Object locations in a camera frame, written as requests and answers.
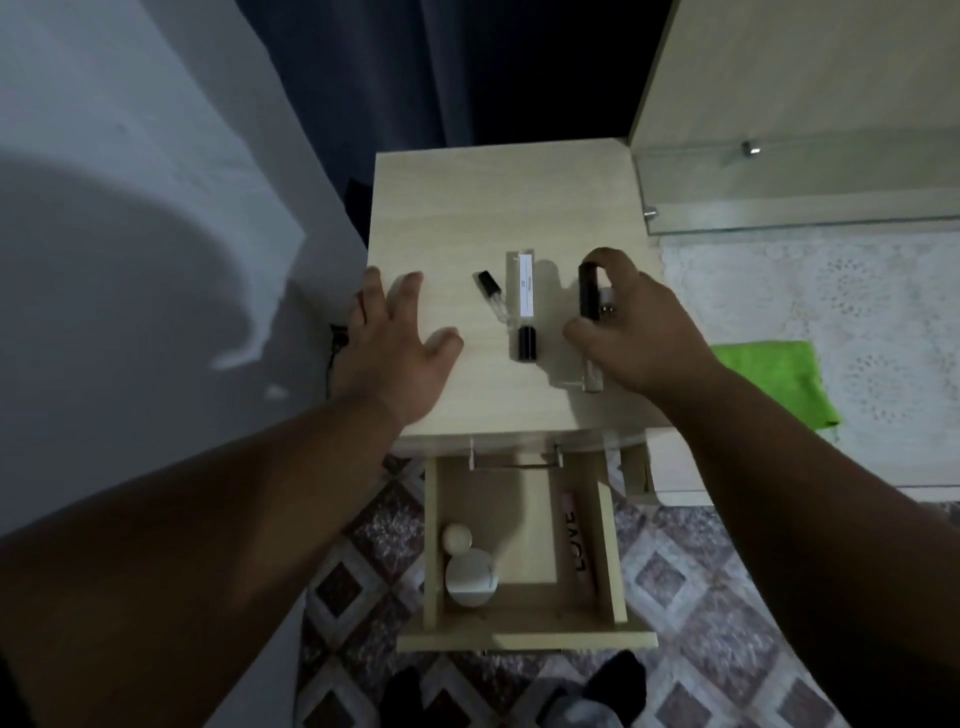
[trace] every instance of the open drawer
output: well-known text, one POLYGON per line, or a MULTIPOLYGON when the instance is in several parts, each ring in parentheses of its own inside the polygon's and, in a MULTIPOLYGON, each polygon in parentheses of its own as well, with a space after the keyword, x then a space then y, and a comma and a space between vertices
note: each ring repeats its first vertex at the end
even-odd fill
POLYGON ((397 638, 400 651, 653 647, 657 635, 630 614, 603 452, 571 453, 564 466, 478 468, 466 457, 426 462, 423 609, 397 638), (594 584, 577 578, 563 493, 572 493, 594 584), (477 609, 444 588, 441 535, 464 523, 493 556, 499 585, 477 609))

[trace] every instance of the black cap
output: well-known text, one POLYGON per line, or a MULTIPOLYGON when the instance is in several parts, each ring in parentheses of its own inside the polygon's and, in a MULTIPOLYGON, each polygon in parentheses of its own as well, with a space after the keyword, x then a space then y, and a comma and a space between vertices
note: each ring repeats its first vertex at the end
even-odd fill
POLYGON ((483 286, 484 293, 487 294, 487 298, 492 296, 494 293, 500 292, 500 286, 496 284, 496 281, 493 280, 493 276, 490 275, 490 271, 480 271, 477 274, 477 280, 480 281, 480 285, 483 286))
POLYGON ((582 263, 577 269, 580 279, 580 315, 600 321, 600 288, 597 285, 597 264, 582 263))
POLYGON ((516 358, 520 361, 537 361, 537 330, 520 327, 516 332, 516 358))

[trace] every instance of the green towel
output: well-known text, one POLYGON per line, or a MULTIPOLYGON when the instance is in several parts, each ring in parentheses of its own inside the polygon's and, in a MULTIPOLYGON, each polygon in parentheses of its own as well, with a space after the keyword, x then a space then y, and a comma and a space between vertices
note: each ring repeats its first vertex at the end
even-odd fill
POLYGON ((820 381, 817 355, 808 341, 724 344, 713 353, 727 366, 779 402, 811 429, 840 424, 820 381))

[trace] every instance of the white wall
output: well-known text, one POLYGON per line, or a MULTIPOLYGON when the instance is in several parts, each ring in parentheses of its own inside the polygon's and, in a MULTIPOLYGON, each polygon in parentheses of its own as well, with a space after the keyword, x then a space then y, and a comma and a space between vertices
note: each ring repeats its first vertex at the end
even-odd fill
MULTIPOLYGON (((304 408, 366 253, 228 0, 0 16, 2 534, 304 408)), ((286 724, 298 629, 214 724, 286 724)))

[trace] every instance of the white lace tablecloth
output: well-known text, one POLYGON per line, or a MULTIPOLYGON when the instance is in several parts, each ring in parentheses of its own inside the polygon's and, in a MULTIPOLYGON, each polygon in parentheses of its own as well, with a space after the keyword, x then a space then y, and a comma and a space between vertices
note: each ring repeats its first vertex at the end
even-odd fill
POLYGON ((813 343, 844 421, 824 437, 878 473, 960 482, 960 233, 660 243, 666 282, 711 344, 813 343))

